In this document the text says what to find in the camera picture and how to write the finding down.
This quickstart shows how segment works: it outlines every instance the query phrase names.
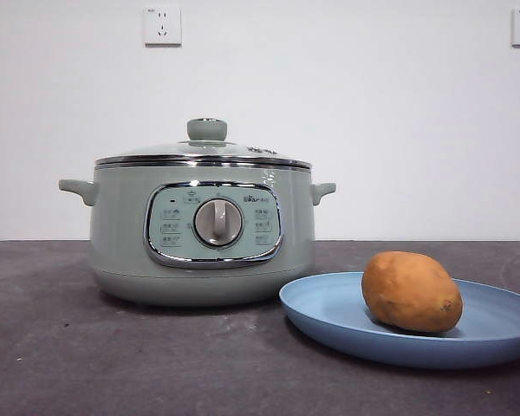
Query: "pot handle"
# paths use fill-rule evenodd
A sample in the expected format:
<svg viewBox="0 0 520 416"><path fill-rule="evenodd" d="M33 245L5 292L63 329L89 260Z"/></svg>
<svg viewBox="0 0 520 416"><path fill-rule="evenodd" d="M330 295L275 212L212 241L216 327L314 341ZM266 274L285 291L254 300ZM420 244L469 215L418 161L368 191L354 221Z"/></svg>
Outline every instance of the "pot handle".
<svg viewBox="0 0 520 416"><path fill-rule="evenodd" d="M98 195L98 184L90 180L61 179L58 182L61 191L81 195L85 205L94 206Z"/></svg>
<svg viewBox="0 0 520 416"><path fill-rule="evenodd" d="M333 183L311 185L310 193L312 194L312 203L314 206L320 204L320 199L322 199L324 195L335 192L335 189L337 189L337 185Z"/></svg>

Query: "plate rim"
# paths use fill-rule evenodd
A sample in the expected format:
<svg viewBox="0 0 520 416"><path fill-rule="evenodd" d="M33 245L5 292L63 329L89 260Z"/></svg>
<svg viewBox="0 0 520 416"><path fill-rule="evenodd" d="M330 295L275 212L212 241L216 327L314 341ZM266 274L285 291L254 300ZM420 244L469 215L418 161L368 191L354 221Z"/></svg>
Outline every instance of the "plate rim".
<svg viewBox="0 0 520 416"><path fill-rule="evenodd" d="M343 328L343 329L346 329L346 330L352 330L352 331L362 332L362 333L371 334L371 335L389 336L389 337L392 337L392 338L405 338L405 339L411 339L411 340L424 340L424 341L431 341L431 342L436 341L436 342L463 342L463 343L466 343L466 342L513 341L513 340L520 339L520 335L501 336L501 337L493 337L493 338L472 338L472 339L444 338L444 337L428 336L428 335L395 334L395 333L381 332L381 331L373 330L373 329L364 329L364 328L351 327L351 326L342 325L342 324L336 323L336 322L324 321L324 320L322 320L320 318L316 318L315 316L307 315L307 314L297 310L296 308L293 308L292 306L290 306L289 302L287 302L284 299L284 292L286 290L289 290L290 286L292 286L294 284L298 284L298 282L300 282L300 281L314 279L314 278L321 277L321 276L351 275L351 274L352 275L360 275L361 276L361 275L364 274L364 271L338 271L338 272L335 272L335 273L320 273L320 274L317 274L317 275L301 277L299 279L296 279L296 280L293 280L291 282L285 283L279 289L279 299L280 299L280 301L283 303L283 305L286 308L289 308L289 309L293 310L295 313L297 313L299 315L302 315L302 316L304 316L304 317L306 317L308 319L312 319L312 320L320 322L320 323L322 323L324 325L330 325L330 326L334 326L334 327L337 327L337 328ZM513 292L513 291L507 290L507 289L498 288L497 286L491 286L491 285L485 284L485 283L472 282L470 280L462 280L462 279L454 279L454 278L452 280L455 281L455 282L462 282L462 283L468 283L468 284L473 284L473 285L478 285L478 286L484 286L484 287L486 287L488 289L500 290L500 291L503 291L503 292L507 292L507 293L509 293L511 295L520 297L520 294L517 293L517 292Z"/></svg>

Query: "chrome trim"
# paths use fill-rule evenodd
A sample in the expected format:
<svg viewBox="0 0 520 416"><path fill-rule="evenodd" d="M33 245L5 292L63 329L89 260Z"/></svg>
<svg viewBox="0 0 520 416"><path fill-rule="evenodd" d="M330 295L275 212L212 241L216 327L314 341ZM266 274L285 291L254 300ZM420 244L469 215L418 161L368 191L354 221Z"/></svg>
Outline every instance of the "chrome trim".
<svg viewBox="0 0 520 416"><path fill-rule="evenodd" d="M156 196L166 188L174 188L174 187L187 187L187 186L239 186L239 187L247 187L247 188L255 188L262 189L264 191L268 191L274 200L276 201L276 209L277 209L277 220L279 222L279 237L276 240L276 243L264 253L260 253L255 256L248 257L237 257L237 258L186 258L186 257L176 257L169 256L167 254L162 253L158 250L151 238L150 238L150 220L152 216L152 208L153 202L156 199ZM279 207L279 200L277 195L266 185L259 184L250 184L244 182L230 182L230 181L192 181L192 182L178 182L173 184L164 184L158 186L151 193L148 198L148 202L146 203L146 217L144 221L144 230L143 230L143 243L146 248L146 252L148 255L156 262L163 264L165 266L173 266L180 267L186 269L229 269L233 267L244 267L251 266L255 263L263 263L270 260L273 256L277 254L279 251L281 244L283 241L283 221L281 218L281 209Z"/></svg>
<svg viewBox="0 0 520 416"><path fill-rule="evenodd" d="M255 165L293 166L310 169L312 165L301 160L265 158L257 156L189 155L189 154L140 154L131 156L113 156L95 161L95 166L114 163L160 163L160 162L218 162L218 163L251 163Z"/></svg>
<svg viewBox="0 0 520 416"><path fill-rule="evenodd" d="M96 165L94 169L96 171L100 169L112 169L117 167L139 167L139 166L214 166L214 167L247 167L256 169L277 169L280 171L298 171L298 172L310 172L308 167L299 166L285 166L285 165L269 165L260 163L249 163L249 162L193 162L190 160L184 161L167 161L167 162L120 162L120 163L108 163L103 165Z"/></svg>
<svg viewBox="0 0 520 416"><path fill-rule="evenodd" d="M212 119L210 117L201 117L201 118L198 118L198 119L192 119L190 121L221 121L222 123L225 123L225 121L223 120L220 120L220 119Z"/></svg>

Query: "stainless steel rim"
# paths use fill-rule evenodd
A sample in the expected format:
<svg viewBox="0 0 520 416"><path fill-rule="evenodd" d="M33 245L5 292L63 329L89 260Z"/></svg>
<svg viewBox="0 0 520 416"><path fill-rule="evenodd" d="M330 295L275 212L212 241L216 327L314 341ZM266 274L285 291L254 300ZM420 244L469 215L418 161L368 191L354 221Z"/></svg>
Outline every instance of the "stainless steel rim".
<svg viewBox="0 0 520 416"><path fill-rule="evenodd" d="M219 162L219 161L191 161L191 160L177 160L177 161L141 161L141 162L117 162L96 165L95 170L112 169L117 167L137 167L137 166L215 166L215 167L246 167L256 169L278 169L283 171L299 171L310 172L310 167L289 166L289 165L274 165L267 163L250 163L250 162Z"/></svg>
<svg viewBox="0 0 520 416"><path fill-rule="evenodd" d="M308 162L292 159L278 159L278 158L258 158L246 156L231 156L231 155L197 155L190 156L185 154L151 154L151 155L132 155L132 156L114 156L112 158L98 159L95 162L96 168L102 166L109 166L112 164L127 164L127 163L147 163L146 166L165 166L159 165L166 162L218 162L218 163L248 163L254 165L269 165L269 166L291 166L300 167L302 169L309 169L312 165Z"/></svg>

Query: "lid knob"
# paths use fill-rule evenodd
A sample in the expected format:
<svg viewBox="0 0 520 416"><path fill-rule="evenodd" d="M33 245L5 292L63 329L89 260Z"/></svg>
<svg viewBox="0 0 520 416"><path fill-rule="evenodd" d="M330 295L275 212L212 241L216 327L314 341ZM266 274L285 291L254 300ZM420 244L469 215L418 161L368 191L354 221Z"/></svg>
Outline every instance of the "lid knob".
<svg viewBox="0 0 520 416"><path fill-rule="evenodd" d="M191 140L223 141L227 136L227 123L218 119L194 119L187 121L187 134Z"/></svg>

